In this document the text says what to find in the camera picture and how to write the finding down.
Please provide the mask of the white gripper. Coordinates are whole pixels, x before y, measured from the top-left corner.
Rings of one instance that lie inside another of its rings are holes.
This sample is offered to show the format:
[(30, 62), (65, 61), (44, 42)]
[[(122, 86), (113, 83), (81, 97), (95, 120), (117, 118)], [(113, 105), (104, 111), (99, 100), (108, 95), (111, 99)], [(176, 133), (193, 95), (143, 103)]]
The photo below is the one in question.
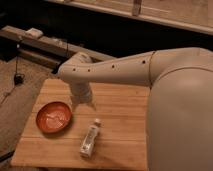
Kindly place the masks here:
[(70, 85), (72, 100), (72, 110), (76, 110), (78, 103), (88, 103), (88, 106), (96, 110), (96, 106), (92, 101), (92, 91), (88, 83), (74, 83)]

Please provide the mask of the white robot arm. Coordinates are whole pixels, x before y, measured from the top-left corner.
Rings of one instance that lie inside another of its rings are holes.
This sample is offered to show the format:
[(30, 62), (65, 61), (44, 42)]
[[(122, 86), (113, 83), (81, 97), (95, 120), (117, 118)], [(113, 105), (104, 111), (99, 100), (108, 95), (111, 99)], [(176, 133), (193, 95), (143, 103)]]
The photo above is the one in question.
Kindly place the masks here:
[(78, 52), (58, 75), (80, 100), (91, 95), (91, 82), (149, 87), (148, 170), (213, 171), (213, 51), (157, 50), (98, 63)]

